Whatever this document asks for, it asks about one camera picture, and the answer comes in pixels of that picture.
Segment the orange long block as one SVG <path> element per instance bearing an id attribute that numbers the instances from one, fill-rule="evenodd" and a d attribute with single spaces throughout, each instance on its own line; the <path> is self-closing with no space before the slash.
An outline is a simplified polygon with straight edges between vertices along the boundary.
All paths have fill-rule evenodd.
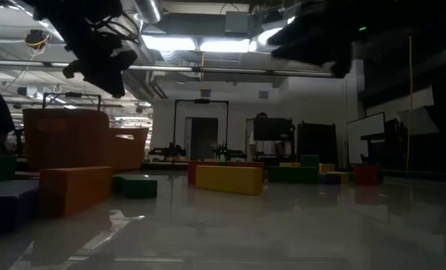
<path id="1" fill-rule="evenodd" d="M 43 169 L 39 208 L 44 218 L 63 218 L 85 211 L 112 195 L 110 166 Z"/>

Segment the red long block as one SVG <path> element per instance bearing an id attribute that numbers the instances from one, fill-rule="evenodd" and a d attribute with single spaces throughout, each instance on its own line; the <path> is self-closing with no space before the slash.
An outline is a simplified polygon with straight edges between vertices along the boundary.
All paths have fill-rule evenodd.
<path id="1" fill-rule="evenodd" d="M 240 161 L 190 161 L 187 166 L 187 180 L 189 184 L 196 183 L 197 166 L 219 166 L 219 167 L 254 167 L 264 172 L 265 164 L 263 162 L 240 162 Z"/>

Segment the whiteboard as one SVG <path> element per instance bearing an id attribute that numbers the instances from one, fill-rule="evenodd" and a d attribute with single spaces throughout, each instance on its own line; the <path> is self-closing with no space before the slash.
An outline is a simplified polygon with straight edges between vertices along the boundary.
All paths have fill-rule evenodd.
<path id="1" fill-rule="evenodd" d="M 368 155 L 368 141 L 381 140 L 385 133 L 383 112 L 351 121 L 347 124 L 350 164 L 361 164 L 361 155 Z"/>

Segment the smooth silver air duct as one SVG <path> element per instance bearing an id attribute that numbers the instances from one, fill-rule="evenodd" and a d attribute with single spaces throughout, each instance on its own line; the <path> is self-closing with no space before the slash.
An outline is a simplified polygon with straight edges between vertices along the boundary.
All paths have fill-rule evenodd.
<path id="1" fill-rule="evenodd" d="M 155 24 L 163 18 L 163 7 L 158 0 L 134 0 L 135 8 L 142 21 Z"/>

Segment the red small block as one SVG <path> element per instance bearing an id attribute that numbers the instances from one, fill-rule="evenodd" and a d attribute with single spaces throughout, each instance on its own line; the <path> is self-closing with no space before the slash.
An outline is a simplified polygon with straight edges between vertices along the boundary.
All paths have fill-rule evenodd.
<path id="1" fill-rule="evenodd" d="M 379 185 L 379 167 L 375 164 L 358 164 L 354 168 L 356 185 Z"/>

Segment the ceiling light panel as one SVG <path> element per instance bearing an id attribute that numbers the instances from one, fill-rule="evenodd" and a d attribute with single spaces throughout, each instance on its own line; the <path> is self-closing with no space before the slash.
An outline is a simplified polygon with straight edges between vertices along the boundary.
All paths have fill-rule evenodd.
<path id="1" fill-rule="evenodd" d="M 191 37 L 164 37 L 142 35 L 145 45 L 151 50 L 160 52 L 195 50 L 196 44 Z"/>
<path id="2" fill-rule="evenodd" d="M 207 40 L 199 49 L 212 53 L 247 53 L 250 46 L 249 39 L 243 40 Z"/>

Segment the tall black gantry frame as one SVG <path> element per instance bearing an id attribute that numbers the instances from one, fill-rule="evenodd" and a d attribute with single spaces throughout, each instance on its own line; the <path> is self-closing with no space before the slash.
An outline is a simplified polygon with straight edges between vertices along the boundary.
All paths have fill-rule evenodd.
<path id="1" fill-rule="evenodd" d="M 176 99 L 174 101 L 172 143 L 184 146 L 184 129 L 186 117 L 218 119 L 217 144 L 228 141 L 229 102 L 227 100 L 210 100 L 208 98 Z"/>

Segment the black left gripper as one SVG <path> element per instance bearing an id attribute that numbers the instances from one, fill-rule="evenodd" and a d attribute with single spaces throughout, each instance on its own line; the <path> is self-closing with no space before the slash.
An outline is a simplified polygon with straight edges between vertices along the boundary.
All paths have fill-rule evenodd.
<path id="1" fill-rule="evenodd" d="M 76 56 L 75 61 L 63 68 L 63 75 L 72 79 L 75 73 L 80 73 L 86 82 L 114 98 L 125 96 L 122 71 L 111 64 L 111 57 L 124 51 L 125 31 L 127 27 L 112 20 L 62 20 L 59 34 L 66 42 L 65 49 Z"/>

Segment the long metal ceiling rail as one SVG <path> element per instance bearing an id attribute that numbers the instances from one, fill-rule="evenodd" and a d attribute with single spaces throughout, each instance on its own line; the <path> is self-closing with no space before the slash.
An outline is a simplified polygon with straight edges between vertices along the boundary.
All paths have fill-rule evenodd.
<path id="1" fill-rule="evenodd" d="M 65 68 L 69 63 L 50 61 L 16 61 L 0 60 L 0 66 L 10 67 L 31 67 L 31 68 Z M 191 67 L 191 66 L 168 66 L 168 65 L 131 65 L 128 70 L 140 71 L 165 71 L 184 73 L 219 73 L 219 74 L 247 74 L 257 76 L 279 76 L 279 77 L 315 77 L 334 78 L 331 73 L 320 71 L 300 71 L 300 70 L 264 70 L 233 67 Z"/>

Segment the white round air duct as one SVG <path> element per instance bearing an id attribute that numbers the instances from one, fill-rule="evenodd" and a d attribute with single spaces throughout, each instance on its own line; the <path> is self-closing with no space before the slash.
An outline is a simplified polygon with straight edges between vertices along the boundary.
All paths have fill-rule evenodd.
<path id="1" fill-rule="evenodd" d="M 261 33 L 258 36 L 258 42 L 261 45 L 266 46 L 268 44 L 268 39 L 271 38 L 272 36 L 274 36 L 280 30 L 281 30 L 281 28 L 273 28 L 273 29 L 269 29 L 267 31 L 264 31 L 263 33 Z"/>

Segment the green small block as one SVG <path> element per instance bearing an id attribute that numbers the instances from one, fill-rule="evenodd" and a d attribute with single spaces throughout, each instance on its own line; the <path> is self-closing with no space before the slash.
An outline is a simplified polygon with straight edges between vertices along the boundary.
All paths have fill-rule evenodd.
<path id="1" fill-rule="evenodd" d="M 299 156 L 301 167 L 319 168 L 319 156 L 317 154 L 303 154 Z"/>

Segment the orange plastic bin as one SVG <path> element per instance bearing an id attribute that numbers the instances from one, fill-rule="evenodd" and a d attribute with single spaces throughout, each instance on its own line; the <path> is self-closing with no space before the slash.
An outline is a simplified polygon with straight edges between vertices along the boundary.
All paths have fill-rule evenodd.
<path id="1" fill-rule="evenodd" d="M 25 156 L 33 170 L 71 167 L 140 168 L 148 128 L 115 128 L 90 109 L 24 109 Z"/>

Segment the yellow long block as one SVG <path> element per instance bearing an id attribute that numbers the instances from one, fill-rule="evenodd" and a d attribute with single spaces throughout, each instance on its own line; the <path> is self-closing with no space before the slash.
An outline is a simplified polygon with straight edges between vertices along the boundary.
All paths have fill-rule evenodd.
<path id="1" fill-rule="evenodd" d="M 242 166 L 196 167 L 198 189 L 258 196 L 262 193 L 262 170 Z"/>

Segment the dark double door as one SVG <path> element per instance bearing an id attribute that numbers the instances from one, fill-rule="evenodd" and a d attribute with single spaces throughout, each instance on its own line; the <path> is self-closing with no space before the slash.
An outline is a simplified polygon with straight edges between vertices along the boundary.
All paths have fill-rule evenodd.
<path id="1" fill-rule="evenodd" d="M 184 146 L 189 161 L 210 161 L 218 139 L 218 119 L 186 117 Z"/>

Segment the purple long block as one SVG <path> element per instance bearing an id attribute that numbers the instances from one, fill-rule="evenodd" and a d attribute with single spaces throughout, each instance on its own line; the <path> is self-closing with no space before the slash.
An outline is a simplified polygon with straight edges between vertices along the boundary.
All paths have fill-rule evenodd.
<path id="1" fill-rule="evenodd" d="M 341 175 L 338 173 L 320 173 L 319 184 L 321 185 L 340 185 Z"/>
<path id="2" fill-rule="evenodd" d="M 0 182 L 0 234 L 18 230 L 38 216 L 38 191 L 38 180 Z"/>

